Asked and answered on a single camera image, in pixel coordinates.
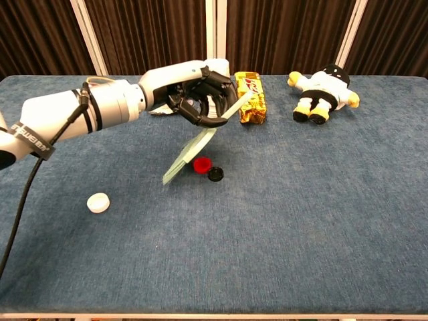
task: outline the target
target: black bottle cap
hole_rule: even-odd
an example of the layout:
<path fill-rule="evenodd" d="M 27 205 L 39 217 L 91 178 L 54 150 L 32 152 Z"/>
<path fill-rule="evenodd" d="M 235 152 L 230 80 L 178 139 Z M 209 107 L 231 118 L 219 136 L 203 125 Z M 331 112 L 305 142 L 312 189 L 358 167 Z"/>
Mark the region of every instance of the black bottle cap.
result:
<path fill-rule="evenodd" d="M 220 167 L 211 167 L 208 171 L 208 178 L 213 182 L 221 181 L 223 178 L 223 169 Z"/>

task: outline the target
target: red bottle cap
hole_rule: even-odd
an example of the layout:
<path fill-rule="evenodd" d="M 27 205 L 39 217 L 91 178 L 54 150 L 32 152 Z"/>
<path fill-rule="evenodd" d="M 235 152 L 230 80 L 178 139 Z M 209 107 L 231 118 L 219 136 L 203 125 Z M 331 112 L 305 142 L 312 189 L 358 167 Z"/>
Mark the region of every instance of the red bottle cap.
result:
<path fill-rule="evenodd" d="M 198 174 L 207 174 L 212 166 L 211 159 L 208 157 L 198 157 L 193 161 L 193 169 Z"/>

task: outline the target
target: plush doll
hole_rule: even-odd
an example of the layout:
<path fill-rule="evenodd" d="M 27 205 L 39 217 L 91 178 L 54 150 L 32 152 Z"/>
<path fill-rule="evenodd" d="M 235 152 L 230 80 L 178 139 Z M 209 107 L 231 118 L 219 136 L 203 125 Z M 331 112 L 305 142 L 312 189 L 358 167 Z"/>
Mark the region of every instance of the plush doll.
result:
<path fill-rule="evenodd" d="M 296 122 L 310 119 L 316 124 L 324 124 L 331 111 L 339 110 L 345 104 L 353 108 L 360 104 L 358 95 L 348 89 L 348 74 L 335 64 L 326 66 L 309 79 L 300 72 L 292 72 L 289 76 L 288 84 L 303 91 L 293 111 Z"/>

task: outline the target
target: robotic arm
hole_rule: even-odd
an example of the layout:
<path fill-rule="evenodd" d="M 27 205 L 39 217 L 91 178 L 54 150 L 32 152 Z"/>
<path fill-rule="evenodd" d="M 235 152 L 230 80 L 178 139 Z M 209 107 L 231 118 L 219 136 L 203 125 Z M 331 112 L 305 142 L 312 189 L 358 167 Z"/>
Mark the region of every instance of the robotic arm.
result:
<path fill-rule="evenodd" d="M 22 107 L 21 119 L 8 128 L 0 114 L 0 170 L 28 154 L 47 160 L 54 147 L 49 141 L 79 106 L 80 90 L 68 90 L 30 98 Z M 208 99 L 215 103 L 217 117 L 208 118 Z M 197 126 L 223 126 L 221 115 L 236 101 L 230 78 L 211 72 L 203 61 L 193 60 L 149 70 L 137 84 L 126 80 L 107 82 L 90 88 L 90 103 L 58 141 L 138 119 L 144 110 L 168 104 L 169 108 Z M 199 102 L 200 111 L 188 103 Z"/>

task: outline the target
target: gold wrapper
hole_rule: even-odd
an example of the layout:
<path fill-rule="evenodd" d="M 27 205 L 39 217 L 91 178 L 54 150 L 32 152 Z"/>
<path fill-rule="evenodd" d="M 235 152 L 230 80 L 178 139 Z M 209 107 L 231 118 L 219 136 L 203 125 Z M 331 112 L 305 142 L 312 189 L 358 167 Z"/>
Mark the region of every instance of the gold wrapper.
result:
<path fill-rule="evenodd" d="M 257 72 L 235 73 L 238 98 L 248 90 L 255 94 L 239 109 L 239 121 L 241 123 L 263 124 L 266 119 L 265 94 L 261 86 L 260 75 Z"/>

